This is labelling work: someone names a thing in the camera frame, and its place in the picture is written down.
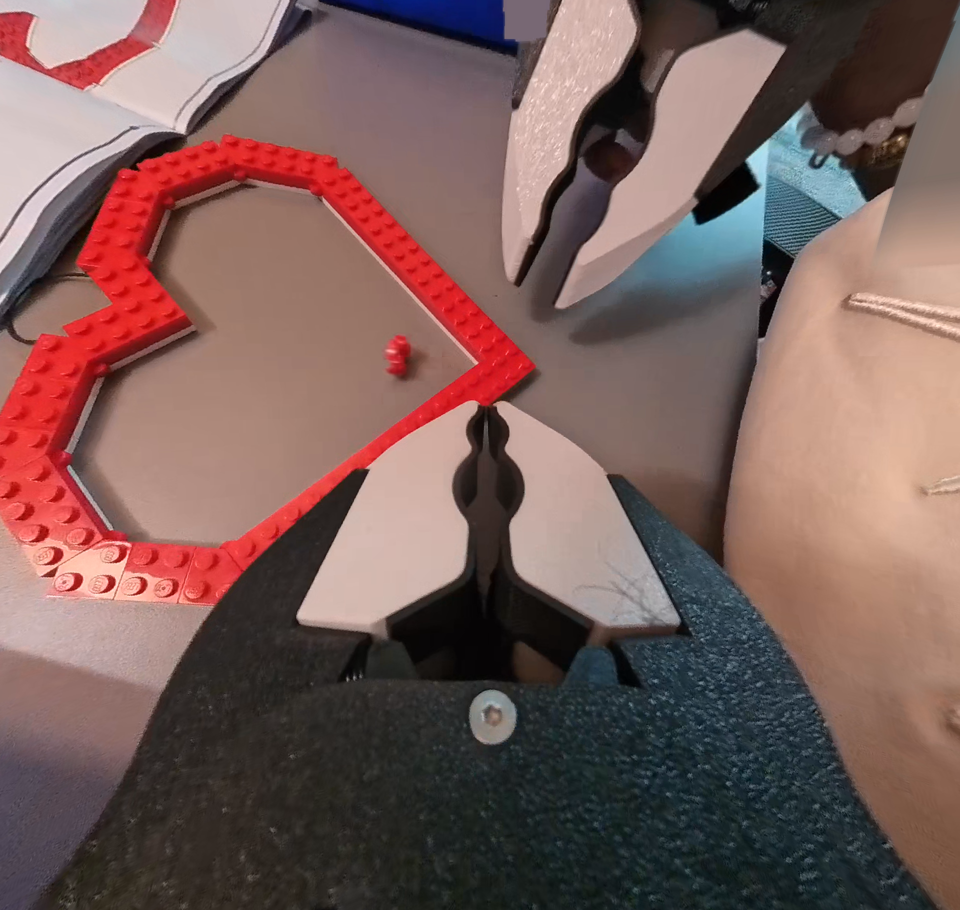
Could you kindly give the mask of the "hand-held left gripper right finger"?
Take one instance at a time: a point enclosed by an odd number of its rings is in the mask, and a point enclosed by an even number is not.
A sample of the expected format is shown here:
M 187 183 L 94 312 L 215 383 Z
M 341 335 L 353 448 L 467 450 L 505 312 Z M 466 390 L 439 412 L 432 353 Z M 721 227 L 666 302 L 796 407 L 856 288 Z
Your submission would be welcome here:
M 591 637 L 673 634 L 681 619 L 603 467 L 513 404 L 490 411 L 500 467 L 519 475 L 512 572 L 582 619 Z

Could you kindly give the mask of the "person's right hand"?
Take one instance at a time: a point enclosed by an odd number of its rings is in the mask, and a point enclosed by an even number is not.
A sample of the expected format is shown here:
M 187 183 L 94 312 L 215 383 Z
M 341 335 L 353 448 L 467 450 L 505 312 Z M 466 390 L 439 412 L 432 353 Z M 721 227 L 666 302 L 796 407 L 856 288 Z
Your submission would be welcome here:
M 843 135 L 891 119 L 930 85 L 958 0 L 881 0 L 851 52 L 810 100 L 819 124 Z

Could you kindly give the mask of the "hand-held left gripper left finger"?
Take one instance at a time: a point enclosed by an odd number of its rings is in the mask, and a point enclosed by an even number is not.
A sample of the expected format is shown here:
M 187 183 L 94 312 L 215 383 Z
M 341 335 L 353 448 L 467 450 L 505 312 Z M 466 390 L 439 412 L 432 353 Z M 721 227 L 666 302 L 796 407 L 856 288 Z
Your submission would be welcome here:
M 467 401 L 403 436 L 368 467 L 296 613 L 304 627 L 390 637 L 390 621 L 467 570 L 470 526 L 454 477 L 474 454 Z

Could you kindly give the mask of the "red brick heart frame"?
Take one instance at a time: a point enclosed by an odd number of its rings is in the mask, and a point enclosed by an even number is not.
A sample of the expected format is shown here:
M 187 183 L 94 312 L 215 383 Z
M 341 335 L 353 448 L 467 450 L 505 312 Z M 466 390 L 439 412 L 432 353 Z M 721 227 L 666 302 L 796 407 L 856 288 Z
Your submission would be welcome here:
M 473 366 L 287 505 L 213 548 L 135 541 L 114 530 L 71 467 L 112 372 L 186 337 L 193 324 L 152 269 L 171 212 L 243 184 L 320 199 L 451 337 Z M 214 607 L 242 572 L 351 472 L 465 402 L 493 404 L 533 361 L 335 157 L 232 135 L 121 170 L 78 267 L 101 310 L 41 335 L 2 407 L 2 524 L 49 595 Z

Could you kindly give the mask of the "person's beige clothing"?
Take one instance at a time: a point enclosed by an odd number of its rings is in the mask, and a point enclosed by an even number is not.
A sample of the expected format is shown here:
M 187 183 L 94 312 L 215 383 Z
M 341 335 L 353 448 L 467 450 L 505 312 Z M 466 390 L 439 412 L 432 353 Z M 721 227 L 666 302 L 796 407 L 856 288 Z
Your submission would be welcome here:
M 958 908 L 958 260 L 878 261 L 893 197 L 823 232 L 787 277 L 724 556 L 894 848 Z

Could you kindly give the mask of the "open instruction booklet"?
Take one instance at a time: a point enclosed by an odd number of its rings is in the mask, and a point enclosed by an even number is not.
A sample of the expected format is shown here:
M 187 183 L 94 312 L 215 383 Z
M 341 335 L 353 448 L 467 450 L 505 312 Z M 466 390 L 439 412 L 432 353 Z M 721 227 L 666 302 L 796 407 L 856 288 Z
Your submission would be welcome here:
M 116 172 L 188 136 L 281 46 L 299 0 L 1 0 L 1 306 Z

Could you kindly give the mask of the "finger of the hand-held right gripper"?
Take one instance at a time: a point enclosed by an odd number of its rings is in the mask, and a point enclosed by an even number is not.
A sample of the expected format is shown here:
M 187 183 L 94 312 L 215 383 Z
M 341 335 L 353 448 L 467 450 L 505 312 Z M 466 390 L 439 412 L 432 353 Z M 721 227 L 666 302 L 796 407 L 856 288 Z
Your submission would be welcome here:
M 637 0 L 558 0 L 510 113 L 501 208 L 510 283 L 522 283 L 543 244 L 557 189 L 575 167 L 583 124 L 623 77 L 641 26 Z
M 613 187 L 555 308 L 570 308 L 613 283 L 690 214 L 707 173 L 785 52 L 785 44 L 738 28 L 674 59 L 654 97 L 642 157 Z

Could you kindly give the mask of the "grey desk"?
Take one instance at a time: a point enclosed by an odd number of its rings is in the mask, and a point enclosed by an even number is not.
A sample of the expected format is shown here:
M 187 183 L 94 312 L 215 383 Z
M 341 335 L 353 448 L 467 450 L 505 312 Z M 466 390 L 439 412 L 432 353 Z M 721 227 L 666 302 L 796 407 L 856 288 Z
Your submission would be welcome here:
M 764 191 L 686 220 L 562 313 L 550 264 L 501 261 L 514 61 L 324 7 L 210 116 L 224 135 L 336 157 L 537 368 L 512 402 L 628 477 L 719 557 L 756 359 Z M 467 358 L 324 204 L 241 188 L 175 211 L 160 282 L 195 325 L 106 378 L 75 450 L 114 528 L 243 536 L 424 403 Z M 405 379 L 386 372 L 395 335 Z M 27 908 L 124 774 L 207 612 L 47 597 L 2 528 L 2 908 Z

